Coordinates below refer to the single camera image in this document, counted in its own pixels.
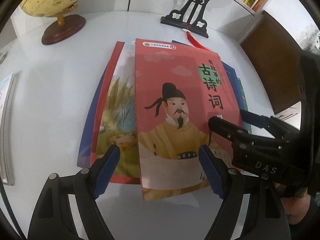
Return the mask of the right human hand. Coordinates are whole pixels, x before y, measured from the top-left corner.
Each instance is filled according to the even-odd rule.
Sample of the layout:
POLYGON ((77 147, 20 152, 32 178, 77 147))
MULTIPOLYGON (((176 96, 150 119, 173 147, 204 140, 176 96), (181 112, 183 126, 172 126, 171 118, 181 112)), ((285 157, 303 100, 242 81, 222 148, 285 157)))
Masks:
POLYGON ((310 194, 308 194, 307 187, 298 189, 292 197, 281 197, 281 203, 289 225, 297 225, 305 217, 309 219, 314 215, 312 199, 310 194))

